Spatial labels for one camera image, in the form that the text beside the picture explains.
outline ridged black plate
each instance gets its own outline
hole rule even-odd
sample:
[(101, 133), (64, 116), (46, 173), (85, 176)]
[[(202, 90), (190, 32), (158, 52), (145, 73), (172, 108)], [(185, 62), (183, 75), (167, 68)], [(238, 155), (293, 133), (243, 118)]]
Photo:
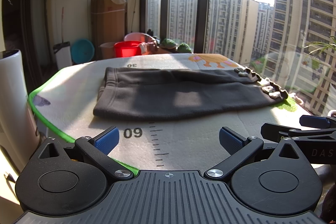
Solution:
[(129, 181), (116, 182), (96, 206), (76, 215), (38, 216), (27, 212), (24, 224), (107, 223), (323, 223), (313, 213), (271, 217), (256, 213), (237, 202), (223, 182), (210, 181), (198, 171), (145, 171)]

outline high-rise building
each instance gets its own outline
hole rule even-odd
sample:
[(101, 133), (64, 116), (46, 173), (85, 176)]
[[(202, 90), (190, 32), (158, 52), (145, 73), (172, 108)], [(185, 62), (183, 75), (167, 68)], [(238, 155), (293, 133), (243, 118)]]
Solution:
[(273, 7), (269, 3), (259, 2), (257, 26), (255, 30), (251, 60), (265, 56), (272, 33)]
[(160, 10), (161, 0), (147, 0), (147, 28), (160, 36)]
[(194, 48), (197, 0), (169, 0), (168, 38)]
[(267, 76), (303, 99), (314, 114), (326, 115), (336, 102), (336, 54), (310, 52), (307, 42), (332, 42), (335, 0), (275, 0), (273, 31), (265, 56)]
[(255, 0), (210, 0), (205, 51), (249, 64), (258, 5)]

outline folded gray pants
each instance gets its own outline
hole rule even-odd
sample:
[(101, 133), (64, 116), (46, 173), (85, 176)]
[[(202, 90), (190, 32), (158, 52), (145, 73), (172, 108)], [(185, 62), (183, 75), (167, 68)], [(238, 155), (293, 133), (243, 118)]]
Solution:
[(261, 78), (249, 69), (247, 77), (233, 70), (106, 68), (93, 115), (107, 119), (166, 121), (269, 106), (272, 99), (253, 85)]

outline white air purifier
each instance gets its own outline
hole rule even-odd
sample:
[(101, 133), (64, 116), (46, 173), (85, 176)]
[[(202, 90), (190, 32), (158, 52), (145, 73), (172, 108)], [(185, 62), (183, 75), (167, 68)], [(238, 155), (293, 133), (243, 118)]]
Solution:
[(21, 52), (0, 52), (0, 146), (19, 172), (40, 141), (27, 98)]

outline number 60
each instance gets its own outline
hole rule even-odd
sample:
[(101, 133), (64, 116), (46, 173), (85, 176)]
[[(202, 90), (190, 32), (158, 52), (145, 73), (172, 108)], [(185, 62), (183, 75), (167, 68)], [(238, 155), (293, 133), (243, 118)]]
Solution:
[[(133, 133), (135, 138), (140, 138), (142, 136), (142, 129), (139, 127), (134, 128)], [(132, 137), (132, 130), (130, 128), (126, 128), (124, 130), (124, 137), (127, 139)]]

